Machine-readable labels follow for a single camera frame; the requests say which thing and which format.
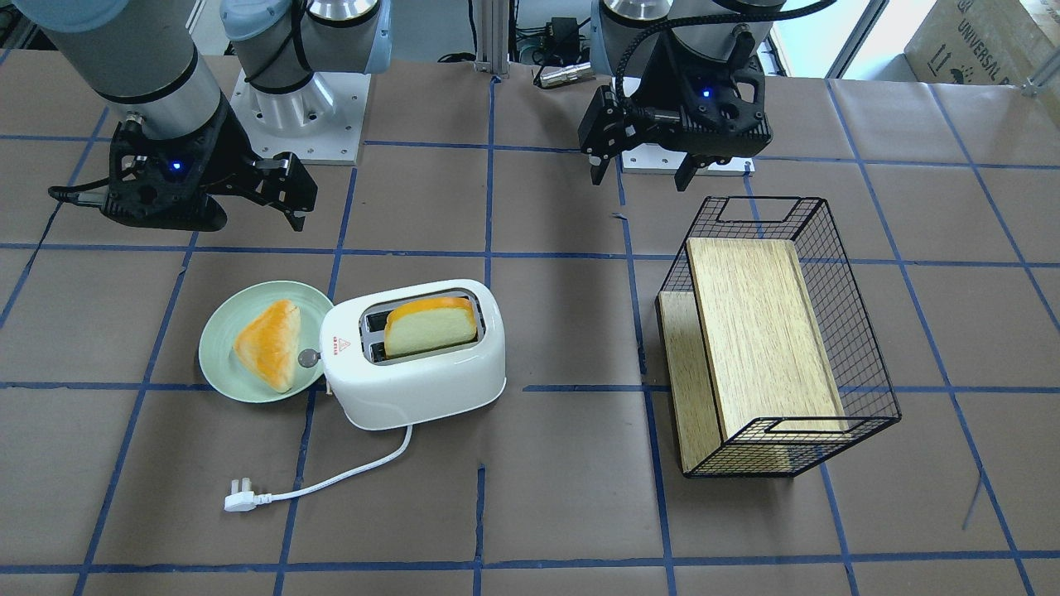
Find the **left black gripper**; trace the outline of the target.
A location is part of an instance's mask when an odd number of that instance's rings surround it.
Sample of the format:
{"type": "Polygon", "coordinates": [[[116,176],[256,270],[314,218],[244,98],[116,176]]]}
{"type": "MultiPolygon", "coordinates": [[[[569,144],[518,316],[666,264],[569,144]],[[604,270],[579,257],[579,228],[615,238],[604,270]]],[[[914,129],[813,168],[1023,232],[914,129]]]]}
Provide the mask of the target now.
{"type": "Polygon", "coordinates": [[[606,84],[595,91],[579,126],[591,185],[602,185],[618,152],[644,143],[685,152],[675,189],[686,191],[696,173],[734,157],[754,157],[773,132],[765,113],[764,73],[749,31],[731,31],[730,56],[701,58],[674,31],[655,36],[635,92],[619,98],[606,84]]]}

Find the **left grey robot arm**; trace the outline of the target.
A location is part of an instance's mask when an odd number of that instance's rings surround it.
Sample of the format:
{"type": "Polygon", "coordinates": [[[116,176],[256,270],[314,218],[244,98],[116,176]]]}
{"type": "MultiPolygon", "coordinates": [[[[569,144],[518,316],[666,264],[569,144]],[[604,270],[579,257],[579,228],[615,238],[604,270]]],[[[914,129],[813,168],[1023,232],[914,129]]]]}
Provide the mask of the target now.
{"type": "Polygon", "coordinates": [[[599,1],[590,64],[607,82],[578,128],[599,185],[621,152],[644,144],[677,151],[675,186],[773,138],[758,49],[784,19],[781,1],[599,1]]]}

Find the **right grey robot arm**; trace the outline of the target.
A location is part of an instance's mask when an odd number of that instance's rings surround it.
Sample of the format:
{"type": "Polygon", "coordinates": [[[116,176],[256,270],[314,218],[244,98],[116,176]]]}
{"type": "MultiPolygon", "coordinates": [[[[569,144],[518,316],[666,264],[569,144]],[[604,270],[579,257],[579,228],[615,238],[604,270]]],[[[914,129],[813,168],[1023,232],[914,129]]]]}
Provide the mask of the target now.
{"type": "Polygon", "coordinates": [[[356,155],[340,83],[387,70],[388,1],[224,1],[244,91],[227,97],[193,37],[155,1],[19,1],[84,82],[117,110],[108,174],[52,186],[56,201],[134,228],[213,233],[217,196],[272,208],[300,231],[318,186],[304,158],[356,155]],[[234,107],[237,99],[241,106],[234,107]]]}

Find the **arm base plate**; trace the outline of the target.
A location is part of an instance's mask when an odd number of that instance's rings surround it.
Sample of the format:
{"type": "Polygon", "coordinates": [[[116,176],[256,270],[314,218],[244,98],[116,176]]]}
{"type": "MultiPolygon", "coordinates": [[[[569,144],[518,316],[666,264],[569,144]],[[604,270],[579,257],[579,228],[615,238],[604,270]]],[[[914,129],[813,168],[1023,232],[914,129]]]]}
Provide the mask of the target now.
{"type": "Polygon", "coordinates": [[[265,94],[240,80],[230,103],[260,156],[292,152],[306,165],[355,166],[371,78],[315,73],[287,94],[265,94]]]}
{"type": "MultiPolygon", "coordinates": [[[[754,173],[754,159],[760,151],[749,152],[730,158],[727,165],[720,162],[710,166],[701,166],[696,176],[742,176],[746,172],[754,173]]],[[[622,166],[632,173],[651,175],[670,175],[677,173],[677,168],[685,158],[685,152],[670,151],[657,143],[641,143],[639,146],[622,151],[622,166]]]]}

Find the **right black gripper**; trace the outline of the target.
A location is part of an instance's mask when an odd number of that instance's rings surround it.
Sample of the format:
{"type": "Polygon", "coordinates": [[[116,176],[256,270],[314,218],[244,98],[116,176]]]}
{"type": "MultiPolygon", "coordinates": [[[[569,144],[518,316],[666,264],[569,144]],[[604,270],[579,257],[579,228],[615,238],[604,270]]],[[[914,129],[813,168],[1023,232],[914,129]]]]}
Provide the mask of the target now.
{"type": "Polygon", "coordinates": [[[262,158],[227,99],[197,132],[147,138],[147,125],[126,118],[111,140],[106,218],[138,228],[212,233],[226,225],[217,195],[237,195],[281,212],[301,233],[318,186],[292,152],[262,158]]]}

